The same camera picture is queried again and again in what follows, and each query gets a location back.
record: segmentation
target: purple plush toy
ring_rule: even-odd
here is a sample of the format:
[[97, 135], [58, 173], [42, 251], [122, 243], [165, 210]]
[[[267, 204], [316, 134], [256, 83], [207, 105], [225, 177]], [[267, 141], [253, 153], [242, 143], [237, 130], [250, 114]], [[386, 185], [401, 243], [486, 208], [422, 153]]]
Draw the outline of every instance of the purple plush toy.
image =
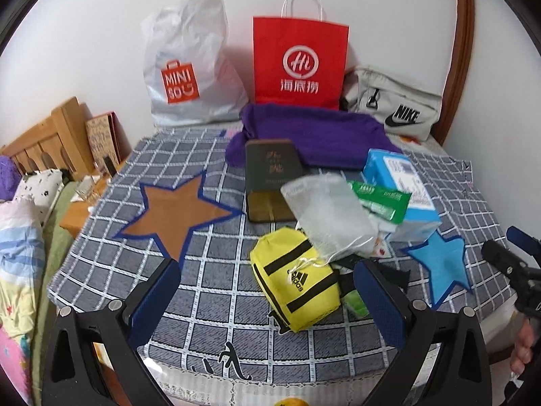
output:
[[17, 166], [9, 157], [0, 156], [0, 200], [12, 200], [20, 182]]

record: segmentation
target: adidas logo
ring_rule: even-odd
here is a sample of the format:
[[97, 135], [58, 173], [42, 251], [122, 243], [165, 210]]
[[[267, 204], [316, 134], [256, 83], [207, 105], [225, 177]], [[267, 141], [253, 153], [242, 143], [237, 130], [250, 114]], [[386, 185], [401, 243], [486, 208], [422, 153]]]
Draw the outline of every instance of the adidas logo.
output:
[[308, 274], [302, 272], [294, 272], [291, 275], [291, 281], [293, 282], [293, 284], [295, 284], [295, 287], [297, 287], [300, 292], [304, 290], [302, 286], [305, 284], [307, 278]]

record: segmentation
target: black strap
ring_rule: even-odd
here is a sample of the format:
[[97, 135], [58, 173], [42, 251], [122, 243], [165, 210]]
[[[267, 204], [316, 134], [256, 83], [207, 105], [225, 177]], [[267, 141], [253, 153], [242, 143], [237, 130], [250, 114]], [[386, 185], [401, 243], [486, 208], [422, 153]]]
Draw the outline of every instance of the black strap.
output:
[[301, 244], [299, 244], [290, 252], [287, 252], [285, 255], [282, 255], [280, 258], [275, 259], [272, 263], [267, 264], [263, 268], [263, 270], [265, 270], [265, 273], [270, 276], [274, 272], [277, 272], [278, 270], [280, 270], [282, 267], [287, 266], [289, 263], [292, 263], [303, 253], [308, 252], [311, 248], [312, 248], [312, 243], [310, 243], [310, 241], [308, 240], [302, 241]]
[[340, 298], [343, 298], [345, 295], [355, 290], [353, 273], [339, 274], [338, 286], [340, 287]]
[[278, 330], [278, 334], [282, 335], [282, 334], [287, 333], [288, 331], [291, 331], [291, 328], [288, 327], [285, 323], [283, 323], [283, 320], [280, 317], [280, 315], [276, 313], [274, 310], [272, 310], [269, 313], [269, 317], [272, 317], [275, 320], [275, 322], [278, 324], [278, 327], [280, 327], [280, 329]]
[[392, 284], [398, 285], [404, 293], [407, 292], [409, 283], [410, 270], [397, 270], [393, 267], [386, 266], [385, 264], [375, 263], [383, 277]]
[[305, 303], [310, 302], [311, 299], [315, 298], [318, 294], [324, 292], [329, 287], [333, 286], [338, 282], [338, 276], [336, 273], [331, 273], [326, 278], [323, 278], [317, 284], [314, 284], [310, 289], [308, 289], [304, 294], [298, 298], [292, 300], [287, 304], [287, 308], [291, 313], [297, 311]]
[[277, 309], [278, 314], [282, 317], [283, 321], [287, 325], [289, 325], [289, 321], [287, 320], [286, 314], [283, 312], [282, 307], [280, 307], [280, 304], [276, 300], [276, 297], [274, 296], [274, 294], [272, 294], [271, 289], [269, 289], [269, 287], [267, 286], [267, 283], [265, 281], [263, 281], [263, 278], [261, 277], [261, 273], [259, 273], [258, 267], [255, 264], [252, 264], [252, 266], [254, 268], [255, 274], [257, 275], [257, 277], [259, 279], [259, 282], [261, 283], [261, 285], [263, 287], [263, 290], [270, 297], [270, 300], [272, 301], [272, 304], [274, 305], [274, 307]]

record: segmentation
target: miniso shopping bag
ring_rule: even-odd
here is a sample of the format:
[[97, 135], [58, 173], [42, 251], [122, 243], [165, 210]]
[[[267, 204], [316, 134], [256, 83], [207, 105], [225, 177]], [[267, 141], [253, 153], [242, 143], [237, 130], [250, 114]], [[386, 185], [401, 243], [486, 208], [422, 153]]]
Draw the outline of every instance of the miniso shopping bag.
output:
[[142, 24], [143, 74], [157, 127], [235, 120], [248, 97], [224, 56], [223, 0], [186, 0]]
[[349, 27], [323, 21], [254, 17], [255, 101], [338, 108]]

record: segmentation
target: star pattern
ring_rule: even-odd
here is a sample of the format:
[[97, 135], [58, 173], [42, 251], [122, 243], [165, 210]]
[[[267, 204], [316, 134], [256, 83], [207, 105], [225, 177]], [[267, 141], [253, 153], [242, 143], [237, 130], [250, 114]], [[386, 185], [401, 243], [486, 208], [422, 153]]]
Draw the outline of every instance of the star pattern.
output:
[[144, 211], [115, 238], [153, 238], [164, 257], [182, 265], [194, 230], [242, 213], [203, 196], [205, 174], [203, 171], [175, 189], [140, 183]]
[[432, 308], [437, 310], [455, 285], [471, 292], [471, 285], [464, 266], [466, 245], [459, 236], [444, 239], [435, 231], [421, 245], [402, 249], [404, 253], [421, 263], [429, 275]]

